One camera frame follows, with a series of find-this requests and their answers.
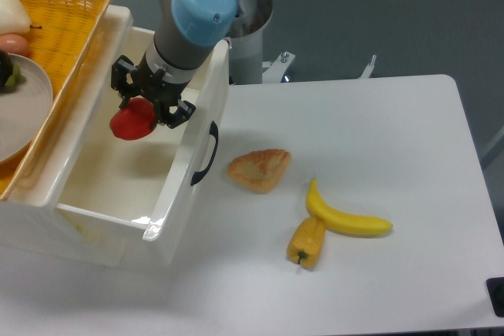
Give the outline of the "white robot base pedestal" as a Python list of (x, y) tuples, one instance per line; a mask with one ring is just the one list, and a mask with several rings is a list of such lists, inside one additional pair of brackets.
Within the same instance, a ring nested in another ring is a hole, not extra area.
[(237, 12), (228, 32), (231, 83), (262, 82), (263, 31), (272, 11), (272, 0), (237, 0)]

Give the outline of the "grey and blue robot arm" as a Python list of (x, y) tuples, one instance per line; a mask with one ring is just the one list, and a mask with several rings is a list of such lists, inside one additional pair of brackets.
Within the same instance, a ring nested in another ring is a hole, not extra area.
[(164, 124), (187, 122), (196, 108), (181, 98), (185, 87), (226, 39), (232, 54), (232, 81), (261, 80), (260, 39), (272, 16), (272, 0), (159, 0), (162, 21), (138, 64), (121, 55), (112, 66), (111, 87), (120, 95), (110, 121), (114, 135), (135, 140)]

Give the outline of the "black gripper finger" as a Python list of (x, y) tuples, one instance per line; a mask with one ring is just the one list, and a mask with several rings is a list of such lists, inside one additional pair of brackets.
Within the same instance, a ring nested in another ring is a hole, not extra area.
[(124, 109), (129, 101), (138, 95), (138, 86), (134, 83), (131, 74), (136, 74), (133, 61), (120, 55), (111, 68), (110, 86), (121, 98), (119, 108)]
[(163, 125), (170, 129), (177, 128), (186, 123), (196, 110), (195, 105), (182, 99), (177, 101), (175, 108), (175, 112), (172, 113), (164, 102), (155, 102), (155, 121), (151, 124), (151, 128), (155, 129), (158, 125)]

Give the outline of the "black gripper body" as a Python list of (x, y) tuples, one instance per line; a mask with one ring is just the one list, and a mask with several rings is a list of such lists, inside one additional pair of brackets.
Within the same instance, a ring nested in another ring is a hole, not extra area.
[(140, 94), (153, 106), (155, 102), (164, 102), (172, 113), (175, 112), (183, 90), (189, 84), (189, 79), (182, 79), (178, 83), (163, 67), (151, 68), (146, 54), (136, 66), (136, 74), (132, 73), (132, 79), (140, 88)]

